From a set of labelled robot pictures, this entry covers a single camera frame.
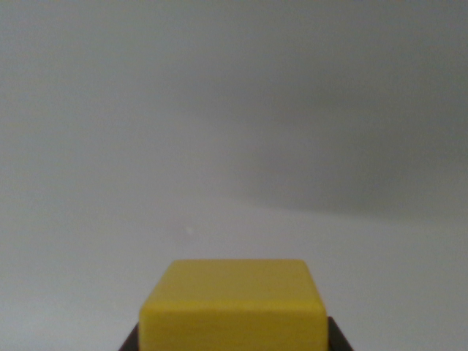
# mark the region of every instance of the front face of yellow block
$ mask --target front face of yellow block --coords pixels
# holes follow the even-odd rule
[[[140,351],[325,351],[327,314],[300,260],[175,261],[143,304]]]

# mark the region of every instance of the yellow cube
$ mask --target yellow cube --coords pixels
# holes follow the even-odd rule
[[[178,260],[140,310],[140,351],[326,351],[301,260]]]

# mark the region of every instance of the dark stand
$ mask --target dark stand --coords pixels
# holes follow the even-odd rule
[[[138,351],[138,324],[119,351]],[[353,351],[332,317],[328,318],[328,351]]]

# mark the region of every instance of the gray background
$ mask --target gray background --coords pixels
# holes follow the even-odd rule
[[[467,43],[462,2],[0,4],[0,349],[297,257],[355,349],[466,350]]]

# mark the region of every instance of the white surface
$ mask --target white surface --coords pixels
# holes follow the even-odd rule
[[[356,350],[466,350],[467,15],[0,4],[0,350],[117,350],[184,257],[302,258]]]

